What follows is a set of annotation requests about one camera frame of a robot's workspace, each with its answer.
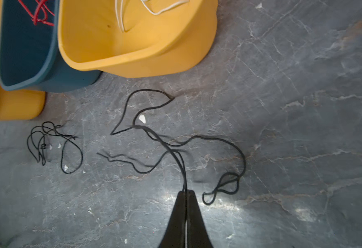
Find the blue bin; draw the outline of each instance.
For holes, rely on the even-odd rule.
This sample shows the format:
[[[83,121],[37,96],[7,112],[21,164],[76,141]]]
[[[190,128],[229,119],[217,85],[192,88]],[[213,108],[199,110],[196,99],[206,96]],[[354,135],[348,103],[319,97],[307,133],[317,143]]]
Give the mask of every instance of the blue bin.
[[[37,3],[24,0],[32,13]],[[4,0],[0,34],[0,85],[6,91],[31,89],[66,92],[94,83],[101,71],[81,72],[62,59],[57,42],[59,0],[46,2],[55,17],[55,26],[33,24],[31,17],[17,0]]]

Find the blue bin rim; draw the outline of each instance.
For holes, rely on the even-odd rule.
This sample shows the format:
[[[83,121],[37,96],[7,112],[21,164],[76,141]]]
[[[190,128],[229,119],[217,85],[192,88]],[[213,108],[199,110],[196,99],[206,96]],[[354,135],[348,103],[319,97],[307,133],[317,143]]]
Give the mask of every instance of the blue bin rim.
[[[53,27],[53,33],[52,33],[52,40],[50,42],[50,48],[49,48],[49,52],[47,54],[47,58],[45,60],[45,62],[43,63],[42,65],[42,68],[39,70],[39,72],[31,77],[30,79],[27,79],[25,81],[22,81],[22,82],[19,82],[19,83],[16,83],[14,85],[11,85],[11,86],[6,86],[3,82],[2,82],[2,78],[0,76],[0,86],[6,90],[6,91],[13,91],[13,90],[18,90],[18,89],[21,89],[21,88],[26,88],[26,87],[29,87],[29,86],[33,86],[33,85],[37,85],[39,84],[40,82],[42,82],[43,80],[45,80],[45,77],[47,76],[47,74],[49,73],[49,71],[51,70],[54,62],[55,62],[55,59],[56,59],[56,56],[57,54],[59,53],[59,50],[58,50],[58,42],[57,42],[57,26],[58,26],[58,13],[59,13],[59,0],[54,0],[55,1],[55,17],[54,17],[54,27]],[[2,37],[0,37],[0,47],[2,46]]]

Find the black cable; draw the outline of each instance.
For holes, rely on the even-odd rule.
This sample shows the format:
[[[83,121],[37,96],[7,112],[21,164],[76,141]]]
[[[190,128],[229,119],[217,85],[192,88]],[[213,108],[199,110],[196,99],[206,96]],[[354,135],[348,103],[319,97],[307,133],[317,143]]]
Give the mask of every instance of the black cable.
[[[130,98],[135,94],[135,93],[138,93],[138,92],[142,92],[142,91],[149,91],[149,92],[159,92],[159,93],[162,93],[164,94],[168,99],[169,101],[165,102],[164,104],[160,105],[160,106],[156,106],[156,107],[148,107],[148,108],[145,108],[143,110],[140,110],[135,116],[134,116],[134,119],[133,119],[133,122],[132,122],[132,126],[129,127],[129,128],[126,128],[126,129],[123,129],[121,131],[118,131],[118,132],[115,132],[116,129],[120,126],[121,122],[123,121],[123,118],[126,114],[126,109],[127,109],[127,104],[129,103],[129,100]],[[162,156],[159,158],[158,162],[156,162],[155,165],[153,166],[148,166],[148,167],[151,167],[150,170],[148,171],[139,171],[136,169],[136,167],[134,166],[134,163],[132,162],[129,162],[129,161],[125,161],[125,160],[118,160],[118,159],[115,159],[115,160],[110,160],[110,158],[114,158],[114,157],[117,157],[117,156],[114,156],[114,157],[111,157],[110,155],[103,155],[101,153],[97,153],[105,158],[108,159],[108,161],[110,162],[114,162],[114,161],[118,161],[118,162],[124,162],[124,163],[128,163],[128,164],[131,164],[134,168],[134,170],[137,172],[137,173],[141,173],[141,174],[146,174],[146,173],[149,173],[151,171],[153,171],[156,166],[158,166],[158,164],[162,161],[163,157],[170,153],[173,158],[175,159],[176,163],[178,164],[180,170],[181,170],[181,173],[183,175],[183,179],[184,179],[184,186],[183,186],[183,191],[187,191],[187,183],[186,183],[186,170],[185,170],[185,163],[184,163],[184,160],[183,160],[183,157],[181,156],[180,152],[178,150],[175,150],[175,149],[171,149],[170,147],[181,147],[181,146],[184,146],[186,144],[188,144],[190,141],[192,141],[193,139],[202,139],[202,140],[207,140],[207,141],[221,141],[221,142],[224,142],[230,146],[232,146],[233,148],[235,148],[241,155],[242,157],[242,160],[243,160],[243,171],[238,174],[236,172],[226,172],[224,173],[218,183],[217,183],[217,186],[214,188],[213,191],[211,192],[204,192],[203,195],[202,195],[202,200],[203,200],[203,203],[206,204],[206,205],[211,205],[213,204],[213,202],[215,201],[215,198],[217,197],[217,193],[218,192],[223,192],[225,194],[236,194],[238,191],[239,191],[239,182],[240,182],[240,178],[246,173],[246,169],[247,169],[247,162],[246,162],[246,157],[244,156],[243,152],[240,150],[240,148],[238,148],[238,146],[236,146],[235,144],[233,144],[232,142],[229,142],[227,140],[224,140],[222,138],[217,138],[217,137],[208,137],[208,136],[203,136],[203,135],[194,135],[192,137],[190,137],[188,140],[184,141],[184,142],[181,142],[179,144],[170,144],[170,143],[167,143],[165,141],[163,141],[160,136],[155,133],[152,129],[146,127],[146,126],[142,126],[142,125],[136,125],[135,124],[135,121],[136,119],[138,118],[138,116],[144,112],[144,111],[147,111],[147,110],[153,110],[153,109],[158,109],[158,108],[161,108],[163,106],[166,106],[167,104],[169,104],[170,102],[172,102],[174,100],[174,97],[171,97],[170,95],[168,95],[167,93],[163,92],[163,91],[158,91],[158,90],[152,90],[152,89],[141,89],[141,90],[137,90],[137,91],[134,91],[132,92],[128,97],[127,97],[127,100],[126,100],[126,104],[125,104],[125,107],[124,107],[124,110],[123,110],[123,113],[122,113],[122,116],[118,122],[118,124],[116,124],[116,126],[114,127],[114,129],[112,130],[112,132],[110,133],[110,135],[116,135],[116,134],[119,134],[121,132],[125,132],[125,131],[128,131],[130,129],[142,129],[144,130],[144,132],[148,135],[148,137],[154,141],[157,141],[157,142],[160,142],[162,144],[162,146],[164,148],[166,148],[166,152],[162,154]],[[179,161],[178,157],[175,155],[175,154],[178,154],[178,156],[180,157],[182,163]],[[224,189],[221,189],[221,187],[223,186],[226,186],[227,184],[229,183],[232,183],[232,182],[236,182],[236,189],[234,191],[227,191],[227,190],[224,190]],[[210,201],[210,202],[206,202],[204,200],[204,196],[208,196],[208,195],[213,195],[213,199]]]
[[[45,124],[51,124],[53,125],[53,128],[50,128],[48,126],[45,126]],[[63,146],[62,146],[62,151],[61,151],[61,162],[60,162],[60,167],[61,167],[61,170],[62,172],[64,172],[65,174],[72,174],[74,173],[75,171],[77,171],[81,166],[82,166],[82,163],[83,163],[83,152],[82,150],[79,148],[78,145],[76,145],[73,141],[71,141],[71,139],[76,139],[77,137],[76,136],[73,136],[73,135],[66,135],[66,134],[62,134],[60,133],[57,128],[60,128],[62,127],[61,125],[54,125],[53,122],[44,122],[42,123],[41,126],[35,126],[31,129],[31,133],[30,135],[28,136],[27,138],[27,147],[28,147],[28,150],[30,151],[30,153],[32,154],[32,156],[34,156],[34,158],[36,159],[36,162],[40,162],[40,160],[42,160],[42,166],[45,166],[46,164],[46,157],[45,157],[45,153],[44,153],[44,150],[46,149],[46,136],[54,136],[54,137],[63,137],[64,139],[66,139],[66,141],[64,142]],[[42,136],[41,138],[39,139],[38,141],[38,144],[36,145],[34,140],[33,140],[33,134],[35,133],[40,133]],[[30,144],[29,144],[29,140],[31,140],[31,143],[32,145],[34,146],[34,148],[37,150],[38,152],[38,156],[35,156],[35,154],[31,151],[31,148],[30,148]],[[71,144],[73,144],[76,148],[78,148],[80,154],[81,154],[81,161],[79,163],[79,165],[76,167],[76,169],[74,169],[73,171],[70,171],[70,172],[67,172],[65,171],[62,163],[63,163],[63,160],[64,160],[64,150],[65,150],[65,145],[67,144],[67,142],[71,142]]]

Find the gray marble surface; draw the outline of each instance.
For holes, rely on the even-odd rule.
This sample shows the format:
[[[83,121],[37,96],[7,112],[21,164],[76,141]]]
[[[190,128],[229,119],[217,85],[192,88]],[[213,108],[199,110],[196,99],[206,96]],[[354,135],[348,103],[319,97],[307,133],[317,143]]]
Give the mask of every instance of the gray marble surface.
[[[157,247],[182,177],[171,158],[139,175],[100,150],[153,163],[163,152],[141,131],[109,136],[125,99],[140,88],[177,96],[145,113],[170,139],[215,135],[248,156],[238,194],[200,196],[225,171],[241,170],[228,146],[186,146],[188,186],[215,247],[362,248],[362,0],[220,0],[218,32],[193,69],[48,94],[31,121],[0,122],[0,242],[17,248]],[[164,101],[141,93],[126,126]],[[42,167],[26,149],[31,127],[65,124],[85,160],[65,175],[58,138]],[[78,160],[72,148],[66,163]]]

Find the bin rim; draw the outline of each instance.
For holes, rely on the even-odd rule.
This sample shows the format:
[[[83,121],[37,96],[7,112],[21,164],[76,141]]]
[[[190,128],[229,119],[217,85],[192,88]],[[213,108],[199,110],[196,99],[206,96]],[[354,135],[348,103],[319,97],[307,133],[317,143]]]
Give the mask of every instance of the bin rim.
[[[58,8],[59,8],[59,0],[54,0],[55,1],[55,17],[54,17],[54,27],[53,27],[53,31],[52,31],[52,38],[51,38],[51,41],[50,41],[50,48],[49,48],[49,52],[47,54],[47,57],[46,57],[46,60],[45,62],[43,63],[42,65],[42,68],[39,70],[39,72],[25,80],[25,81],[22,81],[22,82],[18,82],[14,85],[10,85],[10,86],[6,86],[4,83],[3,83],[3,80],[0,76],[0,86],[6,90],[6,91],[13,91],[13,90],[18,90],[18,89],[22,89],[22,88],[26,88],[26,87],[30,87],[30,86],[34,86],[34,85],[37,85],[39,84],[40,82],[44,81],[45,80],[45,77],[47,76],[47,74],[49,73],[49,71],[51,70],[55,60],[56,60],[56,56],[57,56],[57,53],[58,53],[58,43],[57,43],[57,26],[58,26]],[[2,26],[3,26],[3,22],[1,21],[1,24],[0,24],[0,29],[2,30]],[[2,32],[0,32],[0,47],[2,47]]]
[[[64,61],[72,68],[80,71],[90,71],[90,70],[102,70],[104,67],[112,67],[117,66],[121,64],[125,64],[128,62],[135,62],[139,60],[144,60],[149,57],[154,57],[156,55],[162,54],[166,52],[168,49],[170,49],[173,44],[175,44],[182,36],[183,34],[188,30],[188,28],[193,23],[193,19],[198,14],[198,11],[203,5],[204,0],[198,0],[199,3],[195,5],[195,7],[191,10],[192,15],[191,18],[180,29],[180,31],[172,36],[172,38],[168,38],[164,41],[158,42],[155,45],[152,45],[150,47],[129,52],[121,55],[116,55],[112,57],[107,57],[104,59],[99,60],[92,60],[88,62],[75,62],[73,61],[65,52],[64,50],[64,43],[62,40],[62,26],[63,26],[63,4],[64,0],[59,0],[59,17],[58,17],[58,48],[61,53],[61,56],[63,57]]]

